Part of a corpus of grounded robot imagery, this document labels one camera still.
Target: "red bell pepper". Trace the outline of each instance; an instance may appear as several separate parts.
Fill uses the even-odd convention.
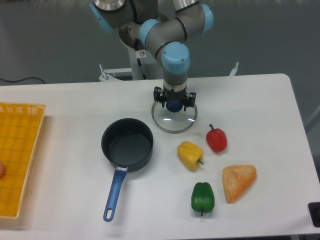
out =
[[[220,128],[214,129],[212,124],[209,126],[211,130],[206,134],[206,141],[214,152],[220,153],[227,147],[227,136]]]

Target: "yellow bell pepper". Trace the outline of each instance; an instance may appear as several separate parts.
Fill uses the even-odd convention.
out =
[[[177,147],[178,156],[181,162],[191,171],[198,169],[201,160],[204,158],[204,151],[190,141],[184,141]]]

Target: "black cable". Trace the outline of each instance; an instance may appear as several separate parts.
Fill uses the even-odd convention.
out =
[[[136,38],[135,41],[134,41],[134,50],[136,50],[136,51],[138,50],[138,43],[139,43],[139,40]],[[143,80],[147,80],[147,76],[146,76],[145,71],[144,71],[144,69],[142,67],[140,58],[137,57],[136,61],[138,62],[138,65],[140,67]]]
[[[23,79],[20,79],[20,80],[13,80],[13,81],[6,80],[6,79],[3,79],[3,78],[0,77],[0,80],[2,80],[2,81],[4,81],[4,82],[7,82],[7,83],[18,83],[18,82],[21,82],[21,81],[24,81],[24,80],[28,80],[28,79],[38,79],[38,80],[40,80],[43,84],[46,84],[45,81],[43,81],[41,78],[36,77],[36,76],[30,76],[30,77],[26,77],[26,78],[23,78]]]
[[[131,5],[132,12],[133,12],[133,21],[135,22],[137,20],[137,15],[138,15],[136,5],[133,0],[129,0],[129,3]]]

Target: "green bell pepper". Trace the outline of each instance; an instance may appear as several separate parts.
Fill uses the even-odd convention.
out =
[[[195,184],[191,196],[191,207],[194,211],[200,212],[201,216],[212,212],[215,207],[215,196],[209,183]]]

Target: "saucepan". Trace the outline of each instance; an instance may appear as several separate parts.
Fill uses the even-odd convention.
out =
[[[134,118],[115,121],[104,131],[101,147],[103,154],[115,167],[103,219],[112,221],[120,189],[128,172],[143,168],[151,159],[154,137],[150,128]]]

